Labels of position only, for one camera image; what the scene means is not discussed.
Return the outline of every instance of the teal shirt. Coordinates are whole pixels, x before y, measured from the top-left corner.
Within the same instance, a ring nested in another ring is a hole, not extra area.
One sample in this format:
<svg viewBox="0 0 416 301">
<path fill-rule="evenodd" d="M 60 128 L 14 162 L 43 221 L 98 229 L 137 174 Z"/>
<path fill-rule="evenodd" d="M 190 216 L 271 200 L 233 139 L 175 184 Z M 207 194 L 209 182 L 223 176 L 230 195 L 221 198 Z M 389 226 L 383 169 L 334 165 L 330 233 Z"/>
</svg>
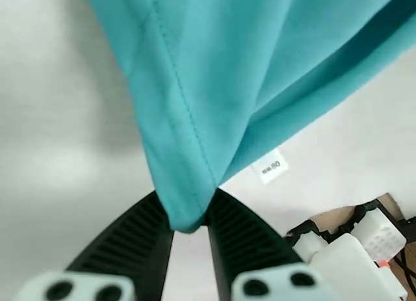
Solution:
<svg viewBox="0 0 416 301">
<path fill-rule="evenodd" d="M 416 0 L 90 2 L 129 81 L 156 191 L 181 231 L 199 226 L 221 183 L 416 41 Z"/>
</svg>

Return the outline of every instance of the stitched seam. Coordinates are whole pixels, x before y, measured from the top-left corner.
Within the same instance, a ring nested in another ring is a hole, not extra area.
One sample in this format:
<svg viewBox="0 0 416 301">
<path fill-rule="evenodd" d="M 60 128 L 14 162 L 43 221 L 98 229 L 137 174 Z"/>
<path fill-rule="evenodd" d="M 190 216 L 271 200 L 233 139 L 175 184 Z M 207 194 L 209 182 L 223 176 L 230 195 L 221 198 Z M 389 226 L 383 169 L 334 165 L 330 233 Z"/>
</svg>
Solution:
<svg viewBox="0 0 416 301">
<path fill-rule="evenodd" d="M 180 92 L 181 99 L 182 99 L 183 104 L 185 106 L 185 109 L 187 111 L 187 114 L 188 114 L 188 117 L 189 117 L 189 121 L 190 121 L 190 124 L 192 126 L 192 130 L 194 132 L 194 136 L 195 136 L 196 140 L 198 141 L 198 146 L 200 147 L 200 152 L 201 152 L 202 158 L 203 158 L 203 160 L 205 162 L 205 166 L 208 169 L 208 172 L 209 172 L 209 174 L 211 176 L 211 181 L 213 182 L 214 187 L 215 187 L 216 185 L 215 185 L 215 179 L 214 179 L 213 171 L 211 170 L 211 167 L 209 166 L 207 157 L 206 157 L 205 152 L 203 150 L 203 146 L 202 146 L 201 140 L 200 140 L 200 138 L 199 138 L 199 136 L 198 136 L 198 134 L 196 132 L 196 128 L 195 128 L 195 124 L 194 124 L 194 119 L 193 119 L 192 114 L 190 112 L 189 105 L 188 105 L 188 103 L 187 103 L 187 101 L 185 99 L 185 94 L 184 94 L 184 90 L 183 90 L 181 78 L 179 76 L 179 72 L 177 70 L 176 63 L 174 62 L 174 56 L 173 56 L 173 54 L 172 54 L 172 52 L 170 50 L 170 46 L 169 46 L 169 43 L 168 43 L 168 38 L 167 38 L 167 35 L 166 35 L 166 30 L 165 30 L 165 28 L 163 26 L 162 19 L 161 19 L 161 15 L 159 14 L 159 11 L 157 10 L 157 2 L 156 2 L 156 0 L 151 0 L 151 1 L 155 3 L 155 7 L 153 9 L 154 9 L 154 11 L 156 13 L 157 22 L 159 24 L 159 30 L 161 32 L 161 36 L 162 36 L 162 39 L 164 41 L 164 45 L 165 45 L 166 51 L 168 52 L 169 61 L 170 61 L 171 65 L 172 65 L 172 68 L 174 69 L 174 76 L 175 76 L 175 79 L 176 79 L 176 84 L 178 85 L 178 88 L 179 88 L 179 92 Z M 172 125 L 172 121 L 171 121 L 170 118 L 169 118 L 169 121 L 170 121 L 171 129 L 172 129 L 172 132 L 173 132 L 173 125 Z M 193 196 L 195 197 L 195 201 L 196 201 L 197 205 L 199 206 L 201 212 L 203 212 L 203 209 L 202 209 L 202 207 L 201 207 L 201 205 L 199 203 L 198 198 L 196 197 L 196 193 L 195 192 L 193 192 Z"/>
<path fill-rule="evenodd" d="M 134 74 L 135 70 L 136 70 L 136 66 L 138 63 L 138 52 L 140 51 L 140 47 L 142 45 L 142 42 L 144 41 L 144 38 L 146 37 L 146 31 L 147 31 L 147 23 L 150 19 L 151 13 L 153 12 L 153 10 L 156 7 L 156 0 L 151 0 L 151 5 L 149 7 L 148 13 L 146 14 L 146 16 L 144 16 L 144 19 L 142 21 L 140 21 L 137 17 L 135 12 L 133 11 L 133 9 L 131 8 L 131 5 L 129 3 L 128 0 L 122 0 L 128 13 L 130 14 L 130 17 L 132 17 L 137 23 L 138 23 L 138 28 L 139 30 L 142 31 L 142 35 L 140 36 L 140 38 L 137 40 L 136 46 L 135 46 L 135 50 L 133 51 L 133 57 L 134 57 L 134 61 L 132 62 L 131 65 L 131 69 L 126 72 L 126 77 L 127 80 Z"/>
</svg>

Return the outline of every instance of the wire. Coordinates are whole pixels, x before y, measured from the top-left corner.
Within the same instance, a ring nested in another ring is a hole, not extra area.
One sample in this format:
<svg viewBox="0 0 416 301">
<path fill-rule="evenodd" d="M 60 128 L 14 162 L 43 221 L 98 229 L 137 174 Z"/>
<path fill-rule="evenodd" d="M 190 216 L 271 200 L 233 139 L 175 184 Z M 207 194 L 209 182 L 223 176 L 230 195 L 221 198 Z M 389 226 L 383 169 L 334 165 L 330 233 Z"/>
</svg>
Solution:
<svg viewBox="0 0 416 301">
<path fill-rule="evenodd" d="M 409 272 L 409 275 L 416 279 L 416 272 L 412 271 L 409 267 L 405 266 L 401 260 L 398 257 L 394 257 L 393 260 L 395 260 L 396 264 L 406 272 Z"/>
<path fill-rule="evenodd" d="M 413 280 L 411 279 L 412 277 L 416 279 L 416 273 L 408 267 L 408 262 L 406 261 L 406 253 L 404 251 L 404 248 L 402 249 L 402 251 L 400 251 L 400 258 L 401 260 L 395 257 L 395 262 L 403 270 L 404 275 L 406 277 L 406 281 L 408 282 L 408 285 L 412 293 L 416 296 L 416 287 L 413 284 Z"/>
</svg>

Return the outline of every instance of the clothing label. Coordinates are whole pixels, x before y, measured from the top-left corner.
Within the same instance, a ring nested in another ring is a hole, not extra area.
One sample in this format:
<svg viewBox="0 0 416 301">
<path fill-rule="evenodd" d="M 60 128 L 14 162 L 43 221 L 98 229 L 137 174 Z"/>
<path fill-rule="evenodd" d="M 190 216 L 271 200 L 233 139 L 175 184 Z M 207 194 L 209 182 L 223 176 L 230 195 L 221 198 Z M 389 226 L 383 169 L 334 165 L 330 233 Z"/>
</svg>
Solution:
<svg viewBox="0 0 416 301">
<path fill-rule="evenodd" d="M 288 171 L 289 165 L 276 148 L 252 164 L 254 172 L 264 185 Z"/>
</svg>

